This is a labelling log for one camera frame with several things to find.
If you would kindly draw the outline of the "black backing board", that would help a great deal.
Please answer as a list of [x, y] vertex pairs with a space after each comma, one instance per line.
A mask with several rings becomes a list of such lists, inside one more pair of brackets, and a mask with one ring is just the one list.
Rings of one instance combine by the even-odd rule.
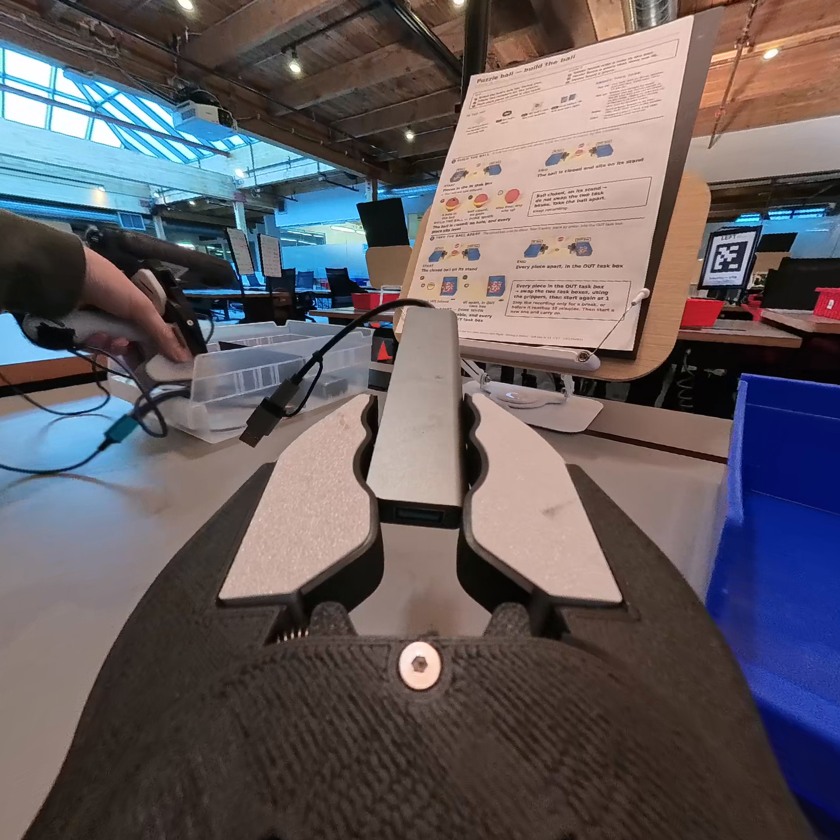
[[401, 197], [357, 203], [356, 208], [369, 249], [411, 244]]

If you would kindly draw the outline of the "grey metal USB hub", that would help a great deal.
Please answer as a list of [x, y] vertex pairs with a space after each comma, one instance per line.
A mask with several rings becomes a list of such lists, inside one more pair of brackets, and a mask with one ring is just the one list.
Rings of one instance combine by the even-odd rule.
[[382, 522], [457, 529], [466, 495], [453, 312], [408, 307], [367, 474]]

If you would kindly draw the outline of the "wooden document stand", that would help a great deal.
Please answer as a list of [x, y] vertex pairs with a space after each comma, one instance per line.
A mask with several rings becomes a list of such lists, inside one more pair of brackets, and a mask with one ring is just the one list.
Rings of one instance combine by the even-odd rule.
[[410, 245], [370, 246], [365, 262], [374, 289], [400, 289], [413, 254]]
[[445, 190], [420, 223], [402, 296], [458, 315], [469, 361], [609, 382], [674, 349], [710, 206], [708, 185], [653, 177]]

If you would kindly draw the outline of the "white ceiling projector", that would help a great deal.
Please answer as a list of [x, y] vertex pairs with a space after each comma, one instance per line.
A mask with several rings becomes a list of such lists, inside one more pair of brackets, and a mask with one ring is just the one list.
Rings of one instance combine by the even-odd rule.
[[174, 110], [175, 129], [201, 140], [224, 140], [238, 131], [232, 114], [224, 108], [197, 101], [184, 101]]

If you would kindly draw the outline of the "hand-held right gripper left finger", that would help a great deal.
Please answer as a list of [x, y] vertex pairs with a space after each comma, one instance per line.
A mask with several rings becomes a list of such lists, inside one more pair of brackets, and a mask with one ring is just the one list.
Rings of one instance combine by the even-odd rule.
[[377, 399], [351, 398], [279, 456], [218, 594], [226, 606], [358, 606], [382, 580], [382, 529], [366, 483]]

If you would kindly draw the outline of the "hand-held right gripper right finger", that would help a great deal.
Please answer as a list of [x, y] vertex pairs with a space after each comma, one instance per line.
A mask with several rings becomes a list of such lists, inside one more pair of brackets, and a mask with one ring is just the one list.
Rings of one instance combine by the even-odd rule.
[[526, 595], [562, 606], [623, 596], [564, 458], [483, 393], [467, 395], [478, 458], [463, 506], [467, 548]]

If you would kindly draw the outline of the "blue plastic bin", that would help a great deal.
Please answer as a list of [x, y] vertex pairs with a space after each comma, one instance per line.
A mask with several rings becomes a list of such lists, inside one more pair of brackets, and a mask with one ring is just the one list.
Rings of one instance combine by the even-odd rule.
[[837, 385], [740, 378], [706, 605], [794, 796], [838, 838]]

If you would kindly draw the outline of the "wooden table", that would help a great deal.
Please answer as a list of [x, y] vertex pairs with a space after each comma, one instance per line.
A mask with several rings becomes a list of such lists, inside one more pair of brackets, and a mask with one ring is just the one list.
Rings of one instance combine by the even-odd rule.
[[677, 338], [686, 342], [797, 350], [804, 339], [836, 338], [838, 335], [838, 320], [820, 317], [810, 311], [764, 309], [758, 321], [720, 319], [710, 327], [680, 329]]

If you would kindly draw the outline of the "black box with red triangle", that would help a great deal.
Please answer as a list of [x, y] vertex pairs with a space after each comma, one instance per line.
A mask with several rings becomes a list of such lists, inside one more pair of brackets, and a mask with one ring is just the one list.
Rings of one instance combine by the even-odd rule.
[[390, 323], [378, 322], [373, 326], [373, 330], [369, 388], [385, 392], [392, 377], [398, 342]]

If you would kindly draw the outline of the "black-white marker sign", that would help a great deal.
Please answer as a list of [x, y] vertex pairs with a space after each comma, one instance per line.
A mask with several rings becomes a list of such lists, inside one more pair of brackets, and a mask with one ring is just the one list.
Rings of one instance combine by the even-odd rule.
[[746, 287], [763, 227], [725, 227], [713, 232], [707, 242], [698, 289], [742, 290]]

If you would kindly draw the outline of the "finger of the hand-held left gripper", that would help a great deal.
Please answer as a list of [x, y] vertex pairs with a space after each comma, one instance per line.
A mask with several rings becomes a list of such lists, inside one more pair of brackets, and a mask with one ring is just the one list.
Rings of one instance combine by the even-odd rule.
[[195, 370], [195, 359], [187, 362], [173, 362], [157, 354], [143, 364], [146, 379], [152, 384], [191, 384]]

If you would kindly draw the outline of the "printed instruction sheet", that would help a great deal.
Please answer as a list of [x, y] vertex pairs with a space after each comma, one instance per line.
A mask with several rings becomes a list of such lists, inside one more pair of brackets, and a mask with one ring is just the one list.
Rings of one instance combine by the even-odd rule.
[[474, 76], [409, 296], [465, 340], [634, 350], [693, 28]]

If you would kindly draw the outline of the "grey desk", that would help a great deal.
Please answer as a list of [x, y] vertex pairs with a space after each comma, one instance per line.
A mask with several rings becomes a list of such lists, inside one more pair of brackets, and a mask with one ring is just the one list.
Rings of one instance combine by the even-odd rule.
[[[539, 434], [704, 595], [732, 421], [602, 405], [582, 434]], [[300, 415], [257, 448], [136, 432], [72, 475], [2, 472], [2, 838], [20, 838], [38, 812], [103, 660], [158, 573], [258, 467], [334, 409]]]

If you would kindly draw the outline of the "clear plastic organizer box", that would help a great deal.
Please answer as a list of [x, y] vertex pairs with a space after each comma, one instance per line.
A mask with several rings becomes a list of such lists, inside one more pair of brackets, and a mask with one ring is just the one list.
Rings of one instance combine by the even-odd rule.
[[[195, 358], [191, 384], [152, 384], [144, 369], [138, 376], [152, 393], [185, 388], [162, 406], [175, 429], [216, 445], [245, 430], [260, 402], [295, 374], [334, 334], [337, 325], [288, 321], [215, 328], [208, 352]], [[303, 412], [363, 393], [369, 382], [373, 330], [355, 329], [324, 356], [323, 370]]]

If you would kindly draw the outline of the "person's left hand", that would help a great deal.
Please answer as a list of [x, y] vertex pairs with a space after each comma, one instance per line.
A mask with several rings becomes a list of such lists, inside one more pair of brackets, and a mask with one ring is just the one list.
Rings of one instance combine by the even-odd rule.
[[150, 299], [115, 265], [88, 247], [79, 309], [94, 308], [132, 325], [158, 354], [175, 363], [193, 357], [181, 339], [156, 311]]

